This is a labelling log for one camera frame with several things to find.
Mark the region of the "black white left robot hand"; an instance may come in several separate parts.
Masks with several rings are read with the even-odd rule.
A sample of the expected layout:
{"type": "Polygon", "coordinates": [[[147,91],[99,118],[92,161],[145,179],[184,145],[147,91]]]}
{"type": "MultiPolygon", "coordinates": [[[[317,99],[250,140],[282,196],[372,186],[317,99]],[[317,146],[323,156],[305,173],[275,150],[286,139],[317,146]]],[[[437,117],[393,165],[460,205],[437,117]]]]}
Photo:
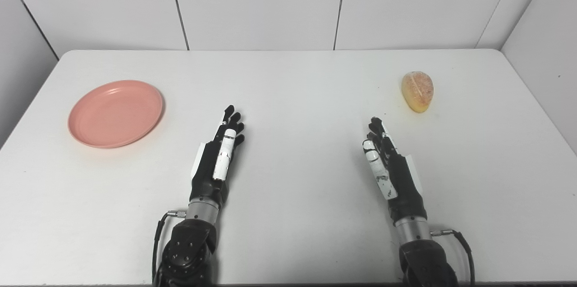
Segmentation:
{"type": "Polygon", "coordinates": [[[241,134],[244,123],[241,113],[229,105],[223,112],[214,139],[202,143],[194,160],[192,170],[192,190],[189,201],[213,201],[221,208],[227,200],[229,189],[226,182],[229,166],[235,150],[245,137],[241,134]]]}

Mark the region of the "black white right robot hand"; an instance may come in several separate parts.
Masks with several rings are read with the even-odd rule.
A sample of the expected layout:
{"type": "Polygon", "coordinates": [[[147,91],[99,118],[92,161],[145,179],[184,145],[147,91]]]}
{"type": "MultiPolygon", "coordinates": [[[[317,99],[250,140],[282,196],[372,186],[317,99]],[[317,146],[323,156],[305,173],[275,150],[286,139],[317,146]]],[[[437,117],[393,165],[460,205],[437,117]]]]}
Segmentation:
{"type": "Polygon", "coordinates": [[[383,121],[372,117],[362,149],[376,184],[388,204],[393,223],[408,219],[427,219],[424,199],[416,183],[416,172],[409,157],[400,154],[383,121]]]}

